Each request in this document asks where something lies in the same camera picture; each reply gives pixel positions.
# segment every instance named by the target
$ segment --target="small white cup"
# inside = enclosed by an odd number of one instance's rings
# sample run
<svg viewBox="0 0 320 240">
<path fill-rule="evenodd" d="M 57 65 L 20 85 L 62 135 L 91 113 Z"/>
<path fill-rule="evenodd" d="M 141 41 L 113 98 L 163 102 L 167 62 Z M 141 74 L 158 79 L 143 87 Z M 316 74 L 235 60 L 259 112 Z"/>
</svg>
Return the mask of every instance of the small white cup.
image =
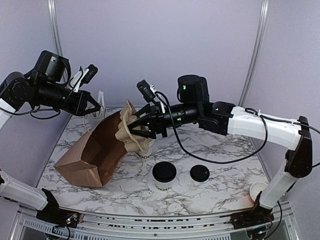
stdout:
<svg viewBox="0 0 320 240">
<path fill-rule="evenodd" d="M 90 113 L 87 115 L 87 118 L 89 120 L 90 126 L 91 128 L 95 128 L 97 125 L 99 125 L 99 123 L 102 122 L 102 120 L 105 119 L 105 117 L 107 116 L 106 114 L 100 114 L 98 116 L 96 116 L 97 113 Z"/>
<path fill-rule="evenodd" d="M 142 151 L 138 151 L 137 154 L 138 154 L 139 158 L 141 158 L 141 159 L 149 159 L 149 158 L 151 158 L 151 156 L 152 156 L 152 154 L 154 152 L 154 148 L 153 148 L 154 143 L 155 143 L 154 139 L 152 139 L 149 142 L 149 150 L 148 150 L 147 153 L 144 153 Z"/>
<path fill-rule="evenodd" d="M 161 182 L 161 181 L 157 181 L 156 179 L 154 180 L 154 185 L 155 185 L 156 189 L 158 189 L 162 192 L 171 189 L 172 183 L 173 183 L 173 180 L 169 181 L 169 182 Z"/>
<path fill-rule="evenodd" d="M 266 187 L 268 187 L 268 184 L 266 184 L 265 182 L 263 181 L 257 181 L 255 183 L 253 183 L 250 187 L 250 197 L 251 199 L 253 200 L 253 202 L 256 201 L 256 198 L 258 196 L 258 194 L 265 190 Z"/>
<path fill-rule="evenodd" d="M 154 165 L 152 175 L 155 187 L 164 192 L 171 189 L 177 175 L 177 169 L 172 163 L 162 161 Z"/>
</svg>

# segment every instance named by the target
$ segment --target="black wire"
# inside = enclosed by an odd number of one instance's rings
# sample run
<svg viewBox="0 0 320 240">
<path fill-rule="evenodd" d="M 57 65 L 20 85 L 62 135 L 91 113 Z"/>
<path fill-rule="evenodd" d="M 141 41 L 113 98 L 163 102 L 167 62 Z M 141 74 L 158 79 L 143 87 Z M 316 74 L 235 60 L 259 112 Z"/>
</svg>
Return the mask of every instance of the black wire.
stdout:
<svg viewBox="0 0 320 240">
<path fill-rule="evenodd" d="M 182 103 L 181 99 L 180 99 L 180 92 L 179 92 L 179 88 L 176 90 L 176 99 L 178 99 L 178 101 L 180 103 Z"/>
<path fill-rule="evenodd" d="M 71 237 L 70 228 L 68 227 L 68 225 L 67 225 L 67 224 L 65 224 L 65 226 L 66 226 L 66 229 L 68 229 L 68 238 L 67 238 L 66 240 L 69 240 L 69 239 L 70 239 L 70 237 Z"/>
<path fill-rule="evenodd" d="M 35 118 L 35 119 L 39 119 L 39 120 L 48 120 L 48 119 L 53 119 L 57 116 L 59 116 L 61 114 L 60 109 L 55 110 L 57 113 L 55 115 L 52 116 L 46 116 L 46 117 L 38 117 L 32 114 L 32 112 L 30 113 L 31 117 Z"/>
<path fill-rule="evenodd" d="M 251 237 L 253 237 L 253 236 L 261 236 L 262 234 L 264 234 L 264 233 L 267 233 L 271 228 L 272 228 L 272 226 L 274 225 L 274 223 L 272 222 L 272 220 L 270 219 L 270 218 L 267 218 L 268 220 L 269 220 L 269 222 L 271 223 L 270 224 L 270 226 L 266 229 L 266 230 L 263 230 L 263 231 L 261 231 L 261 232 L 258 232 L 257 234 L 252 234 L 251 235 Z"/>
<path fill-rule="evenodd" d="M 177 140 L 180 148 L 181 148 L 186 154 L 188 154 L 188 155 L 190 155 L 190 156 L 192 156 L 192 157 L 194 157 L 194 158 L 196 158 L 196 159 L 199 159 L 199 160 L 201 160 L 201 161 L 205 161 L 205 162 L 208 162 L 208 163 L 212 163 L 212 164 L 232 164 L 232 163 L 236 163 L 236 162 L 240 162 L 240 161 L 242 161 L 242 160 L 248 159 L 248 158 L 252 157 L 253 155 L 257 154 L 259 151 L 261 151 L 261 149 L 264 148 L 264 146 L 266 145 L 266 143 L 267 143 L 267 141 L 268 141 L 268 127 L 267 127 L 267 123 L 266 123 L 266 121 L 264 120 L 264 118 L 261 117 L 261 115 L 260 115 L 260 118 L 261 118 L 261 120 L 262 120 L 262 122 L 263 122 L 263 124 L 264 124 L 264 128 L 265 128 L 265 139 L 264 139 L 263 144 L 261 145 L 261 147 L 260 147 L 258 150 L 254 151 L 253 153 L 249 154 L 248 156 L 241 157 L 241 158 L 239 158 L 239 159 L 235 159 L 235 160 L 231 160 L 231 161 L 225 161 L 225 162 L 213 161 L 213 160 L 209 160 L 209 159 L 205 159 L 205 158 L 196 156 L 196 155 L 188 152 L 188 151 L 184 148 L 184 146 L 182 145 L 182 143 L 181 143 L 181 141 L 180 141 L 180 138 L 179 138 L 179 136 L 178 136 L 177 129 L 176 129 L 176 126 L 175 126 L 175 123 L 174 123 L 174 118 L 173 118 L 172 113 L 171 113 L 170 103 L 169 103 L 169 100 L 168 100 L 167 96 L 166 96 L 165 94 L 163 94 L 162 92 L 160 92 L 160 91 L 156 91 L 155 94 L 159 94 L 159 95 L 161 95 L 161 96 L 165 99 L 165 102 L 166 102 L 166 105 L 167 105 L 167 109 L 168 109 L 169 115 L 170 115 L 170 120 L 171 120 L 171 124 L 172 124 L 172 128 L 173 128 L 173 132 L 174 132 L 175 138 L 176 138 L 176 140 Z"/>
<path fill-rule="evenodd" d="M 160 107 L 159 102 L 156 102 L 155 100 L 152 100 L 151 102 L 152 102 L 154 105 L 156 105 L 156 106 Z"/>
<path fill-rule="evenodd" d="M 36 110 L 30 110 L 30 111 L 21 112 L 21 113 L 15 113 L 15 112 L 11 112 L 11 111 L 5 110 L 2 107 L 0 107 L 0 110 L 4 111 L 7 114 L 11 114 L 13 116 L 22 116 L 22 115 L 33 114 L 33 113 L 37 113 L 37 112 L 45 112 L 45 111 L 56 111 L 53 108 L 43 108 L 43 109 L 38 108 Z"/>
<path fill-rule="evenodd" d="M 279 228 L 280 224 L 281 224 L 281 221 L 282 221 L 282 216 L 283 216 L 283 213 L 282 213 L 282 207 L 281 207 L 281 204 L 279 203 L 279 201 L 277 202 L 278 205 L 279 205 L 279 208 L 280 208 L 280 220 L 278 222 L 278 225 L 275 227 L 275 229 L 268 235 L 266 236 L 264 239 L 268 239 L 271 237 L 272 234 L 275 233 L 275 231 L 277 231 L 277 229 Z"/>
<path fill-rule="evenodd" d="M 253 108 L 246 108 L 246 109 L 249 110 L 249 111 L 247 111 L 247 113 L 254 114 L 254 115 L 256 115 L 256 113 L 257 113 L 257 111 L 254 110 Z M 273 122 L 294 124 L 294 125 L 299 125 L 299 126 L 302 126 L 302 127 L 306 127 L 306 128 L 312 129 L 313 131 L 315 131 L 318 134 L 320 134 L 320 130 L 316 129 L 313 126 L 309 126 L 307 124 L 303 124 L 303 123 L 300 123 L 300 122 L 291 122 L 289 120 L 283 120 L 283 119 L 276 119 L 276 118 L 272 118 L 272 117 L 265 116 L 265 115 L 262 115 L 262 114 L 260 116 L 262 116 L 264 119 L 267 119 L 267 120 L 270 120 L 270 121 L 273 121 Z M 312 168 L 315 168 L 315 167 L 317 167 L 319 165 L 320 165 L 320 162 L 318 162 L 317 164 L 313 165 Z"/>
<path fill-rule="evenodd" d="M 75 90 L 77 84 L 79 83 L 79 81 L 81 80 L 82 76 L 84 75 L 84 71 L 82 69 L 82 67 L 80 66 L 80 71 L 81 71 L 81 76 L 79 77 L 78 81 L 76 81 L 75 85 L 72 87 L 71 91 L 69 92 L 69 95 L 66 97 L 66 99 L 64 100 L 64 102 L 61 104 L 61 106 L 59 107 L 59 109 L 61 109 L 66 102 L 68 101 L 69 97 L 71 96 L 71 94 L 73 93 L 73 91 Z"/>
<path fill-rule="evenodd" d="M 162 102 L 163 105 L 164 105 L 166 108 L 168 108 L 167 103 L 166 103 L 165 101 L 163 101 L 162 98 L 160 98 L 160 97 L 157 95 L 157 92 L 155 92 L 155 95 L 156 95 L 156 97 L 160 100 L 160 102 Z"/>
<path fill-rule="evenodd" d="M 74 77 L 70 78 L 70 80 L 69 80 L 69 82 L 68 82 L 70 88 L 73 88 L 73 87 L 74 87 L 74 86 L 71 86 L 71 81 L 72 81 L 72 79 L 74 79 Z"/>
</svg>

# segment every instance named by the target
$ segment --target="cup lid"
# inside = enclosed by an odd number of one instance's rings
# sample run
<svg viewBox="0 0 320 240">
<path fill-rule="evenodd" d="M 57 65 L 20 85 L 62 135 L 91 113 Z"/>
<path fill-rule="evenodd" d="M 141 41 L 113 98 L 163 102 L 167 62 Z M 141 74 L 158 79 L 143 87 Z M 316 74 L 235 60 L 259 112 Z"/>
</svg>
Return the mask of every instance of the cup lid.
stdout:
<svg viewBox="0 0 320 240">
<path fill-rule="evenodd" d="M 203 165 L 195 165 L 190 170 L 191 178 L 197 182 L 204 182 L 208 180 L 209 175 L 209 169 Z"/>
<path fill-rule="evenodd" d="M 167 161 L 158 162 L 152 169 L 155 180 L 161 183 L 168 183 L 175 179 L 177 175 L 176 167 Z"/>
</svg>

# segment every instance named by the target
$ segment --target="lavender backdrop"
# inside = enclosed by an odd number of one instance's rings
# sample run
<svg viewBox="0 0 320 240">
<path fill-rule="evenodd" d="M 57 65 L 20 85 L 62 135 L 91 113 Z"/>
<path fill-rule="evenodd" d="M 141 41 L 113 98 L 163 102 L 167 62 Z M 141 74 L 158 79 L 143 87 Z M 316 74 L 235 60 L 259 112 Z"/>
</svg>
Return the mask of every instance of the lavender backdrop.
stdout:
<svg viewBox="0 0 320 240">
<path fill-rule="evenodd" d="M 42 50 L 54 50 L 46 1 L 2 0 L 0 4 L 0 81 L 32 69 Z M 29 110 L 26 104 L 20 111 Z M 0 133 L 0 168 L 36 186 L 68 118 L 47 121 L 13 117 Z M 9 237 L 18 205 L 0 198 L 0 240 Z"/>
<path fill-rule="evenodd" d="M 86 88 L 109 106 L 143 106 L 137 82 L 154 83 L 176 103 L 177 78 L 208 80 L 210 99 L 237 103 L 261 9 L 257 0 L 57 0 L 63 51 L 73 69 L 95 64 Z"/>
<path fill-rule="evenodd" d="M 309 1 L 272 1 L 262 50 L 246 107 L 263 113 L 309 119 L 320 129 L 320 4 Z M 320 161 L 320 136 L 312 132 L 313 160 Z M 267 144 L 262 157 L 274 176 L 285 163 L 286 150 Z M 303 240 L 320 239 L 320 167 L 300 179 L 289 202 Z"/>
</svg>

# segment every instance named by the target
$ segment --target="brown paper bag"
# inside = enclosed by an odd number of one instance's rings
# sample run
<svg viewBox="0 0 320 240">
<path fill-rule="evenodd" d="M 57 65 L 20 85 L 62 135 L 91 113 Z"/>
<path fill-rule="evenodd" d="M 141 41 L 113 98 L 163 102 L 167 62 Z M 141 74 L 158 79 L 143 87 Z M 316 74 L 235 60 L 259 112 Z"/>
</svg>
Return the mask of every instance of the brown paper bag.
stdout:
<svg viewBox="0 0 320 240">
<path fill-rule="evenodd" d="M 55 169 L 75 186 L 107 184 L 127 155 L 125 144 L 115 137 L 120 122 L 120 112 L 116 112 L 87 131 L 54 165 Z"/>
</svg>

